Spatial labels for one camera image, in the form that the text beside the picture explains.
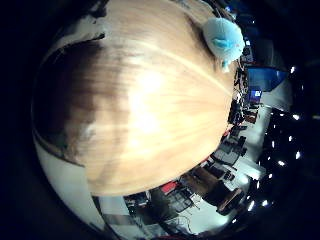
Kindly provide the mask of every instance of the wooden surface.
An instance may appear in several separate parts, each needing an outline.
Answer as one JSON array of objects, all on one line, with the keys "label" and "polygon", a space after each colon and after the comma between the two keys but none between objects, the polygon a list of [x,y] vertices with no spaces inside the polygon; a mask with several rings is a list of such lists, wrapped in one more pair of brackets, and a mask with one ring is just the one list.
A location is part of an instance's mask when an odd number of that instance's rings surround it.
[{"label": "wooden surface", "polygon": [[210,10],[188,2],[192,10],[110,0],[106,38],[70,47],[47,77],[44,126],[64,136],[65,158],[85,166],[94,195],[168,182],[214,151],[226,129],[234,71],[222,74],[201,37]]}]

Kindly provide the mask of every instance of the blue screen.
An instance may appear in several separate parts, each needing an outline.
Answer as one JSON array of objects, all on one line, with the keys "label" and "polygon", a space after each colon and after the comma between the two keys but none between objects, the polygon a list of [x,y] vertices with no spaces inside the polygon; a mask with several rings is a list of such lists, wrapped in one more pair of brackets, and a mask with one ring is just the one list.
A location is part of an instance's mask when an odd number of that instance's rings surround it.
[{"label": "blue screen", "polygon": [[288,72],[264,67],[248,67],[247,73],[249,88],[258,86],[263,92],[272,91],[288,76]]}]

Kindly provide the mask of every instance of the red object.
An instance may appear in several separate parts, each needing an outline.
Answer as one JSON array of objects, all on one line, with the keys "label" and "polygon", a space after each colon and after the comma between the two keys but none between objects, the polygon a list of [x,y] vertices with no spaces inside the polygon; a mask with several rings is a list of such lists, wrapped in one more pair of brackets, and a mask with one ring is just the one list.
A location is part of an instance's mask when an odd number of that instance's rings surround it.
[{"label": "red object", "polygon": [[209,156],[208,156],[208,157],[206,157],[205,159],[203,159],[203,160],[201,161],[201,163],[203,163],[203,162],[207,161],[207,160],[208,160],[208,158],[209,158]]},{"label": "red object", "polygon": [[161,191],[164,192],[165,194],[168,194],[169,192],[174,190],[177,187],[177,185],[178,185],[177,182],[168,182],[161,187]]}]

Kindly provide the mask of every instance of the computer monitor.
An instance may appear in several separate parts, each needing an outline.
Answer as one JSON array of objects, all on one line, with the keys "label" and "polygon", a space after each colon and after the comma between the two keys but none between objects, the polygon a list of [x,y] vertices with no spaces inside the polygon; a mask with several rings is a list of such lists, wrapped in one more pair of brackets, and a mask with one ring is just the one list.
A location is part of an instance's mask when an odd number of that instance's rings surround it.
[{"label": "computer monitor", "polygon": [[262,91],[258,87],[249,87],[249,102],[259,103]]}]

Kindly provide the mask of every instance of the cable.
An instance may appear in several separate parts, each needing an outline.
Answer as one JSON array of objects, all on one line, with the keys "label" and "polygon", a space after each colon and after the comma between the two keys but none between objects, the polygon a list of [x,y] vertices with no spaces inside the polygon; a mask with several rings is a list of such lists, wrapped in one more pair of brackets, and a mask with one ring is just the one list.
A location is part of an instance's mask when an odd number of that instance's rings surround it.
[{"label": "cable", "polygon": [[179,217],[184,217],[184,218],[187,219],[188,230],[189,230],[189,232],[190,232],[191,234],[194,234],[194,233],[191,231],[191,229],[190,229],[190,222],[191,222],[190,219],[189,219],[188,217],[184,216],[184,215],[179,215]]}]

